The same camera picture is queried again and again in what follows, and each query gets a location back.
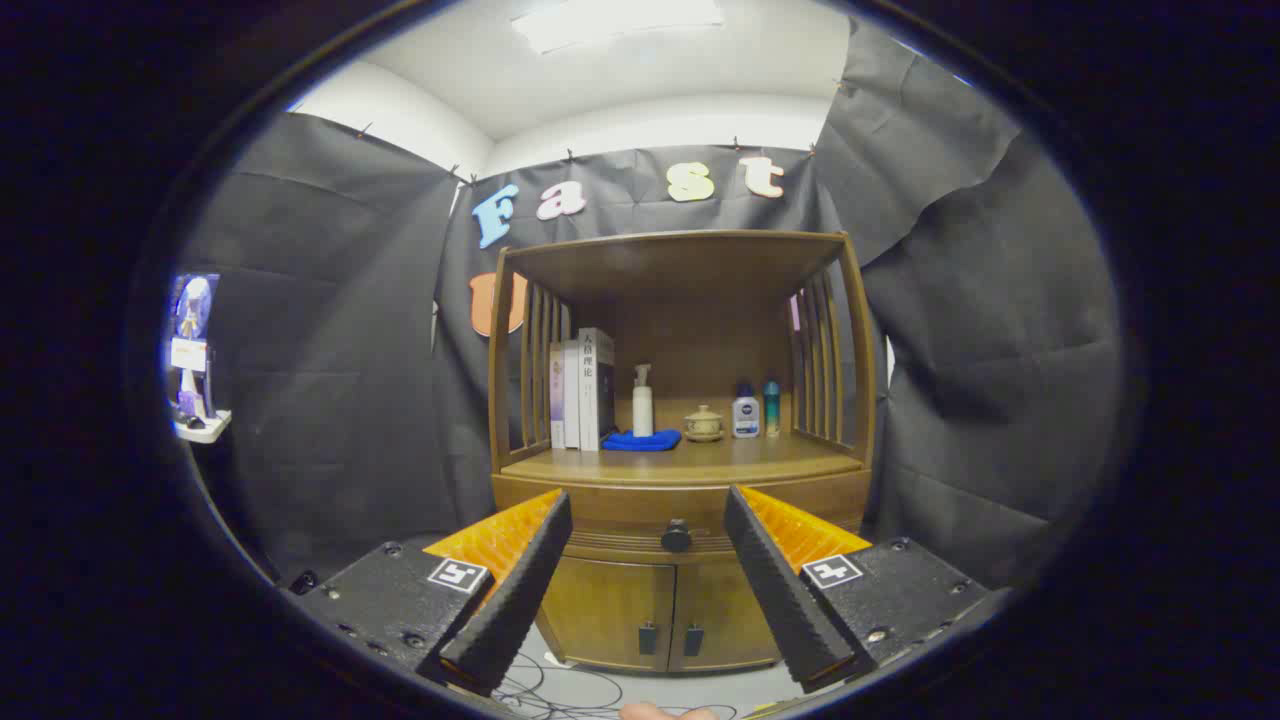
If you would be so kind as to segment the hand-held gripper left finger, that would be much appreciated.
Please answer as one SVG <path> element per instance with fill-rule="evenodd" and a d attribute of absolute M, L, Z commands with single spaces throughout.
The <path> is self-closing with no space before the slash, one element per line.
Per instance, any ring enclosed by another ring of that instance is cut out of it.
<path fill-rule="evenodd" d="M 388 541 L 291 602 L 348 644 L 430 682 L 488 697 L 540 611 L 572 530 L 552 489 L 430 544 Z"/>

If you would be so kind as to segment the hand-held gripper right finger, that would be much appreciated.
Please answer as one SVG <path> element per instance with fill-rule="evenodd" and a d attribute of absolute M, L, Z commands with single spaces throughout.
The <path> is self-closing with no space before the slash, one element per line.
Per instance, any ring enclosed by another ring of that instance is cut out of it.
<path fill-rule="evenodd" d="M 911 538 L 872 543 L 751 487 L 728 492 L 724 529 L 809 693 L 922 656 L 1009 602 Z"/>

